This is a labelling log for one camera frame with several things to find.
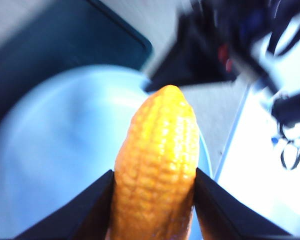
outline yellow corn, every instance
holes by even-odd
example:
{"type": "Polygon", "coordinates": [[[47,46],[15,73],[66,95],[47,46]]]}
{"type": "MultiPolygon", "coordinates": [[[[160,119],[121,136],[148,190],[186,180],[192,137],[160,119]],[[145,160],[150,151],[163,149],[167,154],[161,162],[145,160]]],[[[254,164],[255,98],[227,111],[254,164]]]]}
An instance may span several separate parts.
{"type": "Polygon", "coordinates": [[[116,158],[110,239],[187,239],[198,157],[194,111],[165,86],[133,116],[116,158]]]}

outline light blue plate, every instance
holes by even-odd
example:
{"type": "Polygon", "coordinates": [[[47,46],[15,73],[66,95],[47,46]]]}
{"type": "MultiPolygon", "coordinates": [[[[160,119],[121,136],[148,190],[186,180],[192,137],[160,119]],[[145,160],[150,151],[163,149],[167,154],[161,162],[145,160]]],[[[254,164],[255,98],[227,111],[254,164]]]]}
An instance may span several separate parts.
{"type": "MultiPolygon", "coordinates": [[[[118,66],[58,74],[19,101],[0,125],[0,238],[12,238],[113,169],[147,78],[118,66]]],[[[212,175],[204,139],[199,168],[212,175]]],[[[197,217],[191,240],[202,239],[197,217]]]]}

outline black cable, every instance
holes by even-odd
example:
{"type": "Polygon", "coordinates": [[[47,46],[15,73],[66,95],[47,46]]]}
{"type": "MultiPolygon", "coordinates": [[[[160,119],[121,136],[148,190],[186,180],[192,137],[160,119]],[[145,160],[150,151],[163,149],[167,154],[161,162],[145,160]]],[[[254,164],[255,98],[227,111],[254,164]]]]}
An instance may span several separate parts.
{"type": "Polygon", "coordinates": [[[293,169],[295,169],[295,168],[298,166],[298,164],[300,163],[300,146],[295,145],[295,140],[300,139],[300,137],[297,137],[297,138],[294,138],[294,139],[288,139],[287,136],[286,136],[286,134],[285,134],[285,132],[284,132],[283,126],[284,126],[284,125],[283,125],[282,123],[279,124],[279,132],[280,132],[280,134],[281,134],[281,136],[282,136],[282,139],[286,140],[287,143],[286,143],[286,145],[284,146],[284,148],[283,148],[283,150],[282,150],[282,152],[281,152],[281,155],[280,155],[281,164],[282,164],[282,166],[283,166],[285,169],[287,169],[287,170],[293,170],[293,169]],[[293,164],[293,166],[292,166],[291,168],[287,168],[286,161],[285,161],[285,156],[284,156],[284,155],[285,155],[285,149],[286,149],[286,147],[287,147],[289,144],[292,144],[294,147],[297,148],[297,153],[296,153],[295,161],[294,161],[294,164],[293,164]]]}

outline black strap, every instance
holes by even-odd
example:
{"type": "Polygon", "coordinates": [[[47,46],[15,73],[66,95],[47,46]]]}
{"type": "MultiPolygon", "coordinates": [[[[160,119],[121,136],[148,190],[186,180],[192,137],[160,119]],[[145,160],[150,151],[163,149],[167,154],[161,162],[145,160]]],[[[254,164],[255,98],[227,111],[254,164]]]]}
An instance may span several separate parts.
{"type": "Polygon", "coordinates": [[[280,155],[280,159],[281,159],[282,166],[283,166],[285,169],[287,169],[287,170],[293,170],[293,169],[295,169],[295,168],[298,166],[298,164],[300,163],[300,146],[295,145],[295,140],[296,140],[296,139],[300,139],[300,137],[295,138],[295,139],[288,139],[287,136],[286,136],[286,134],[285,134],[285,132],[284,132],[283,124],[282,124],[282,123],[279,124],[279,132],[280,132],[282,138],[285,139],[285,140],[287,140],[287,143],[286,143],[286,145],[285,145],[285,147],[284,147],[284,149],[282,150],[281,155],[280,155]],[[291,168],[287,168],[287,165],[286,165],[286,162],[285,162],[285,149],[286,149],[286,147],[287,147],[288,145],[290,145],[290,144],[292,144],[294,147],[297,148],[297,154],[296,154],[296,157],[295,157],[295,161],[294,161],[293,166],[292,166],[291,168]]]}
{"type": "MultiPolygon", "coordinates": [[[[276,50],[277,44],[279,42],[279,39],[281,38],[282,34],[288,27],[289,22],[290,22],[290,19],[288,21],[286,21],[283,25],[274,26],[275,29],[272,31],[272,34],[271,34],[271,37],[269,40],[269,45],[267,48],[267,51],[269,53],[271,53],[272,55],[275,55],[275,50],[276,50]]],[[[299,40],[300,40],[300,27],[299,27],[298,31],[296,32],[296,34],[294,35],[294,37],[292,38],[292,40],[286,45],[286,47],[280,53],[276,54],[276,56],[279,57],[279,56],[286,54],[290,49],[292,49],[294,47],[294,45],[297,42],[299,42],[299,40]]]]}

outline gray floor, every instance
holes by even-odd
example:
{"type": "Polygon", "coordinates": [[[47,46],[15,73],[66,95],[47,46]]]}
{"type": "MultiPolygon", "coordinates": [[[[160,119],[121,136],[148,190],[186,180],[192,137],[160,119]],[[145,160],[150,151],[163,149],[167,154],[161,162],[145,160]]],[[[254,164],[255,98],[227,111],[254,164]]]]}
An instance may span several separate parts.
{"type": "MultiPolygon", "coordinates": [[[[0,47],[55,0],[0,0],[0,47]]],[[[190,9],[189,0],[102,0],[141,32],[153,45],[143,67],[149,76],[176,38],[178,13],[190,9]]],[[[213,172],[223,155],[240,101],[247,85],[235,83],[182,87],[193,106],[205,138],[213,172]]]]}

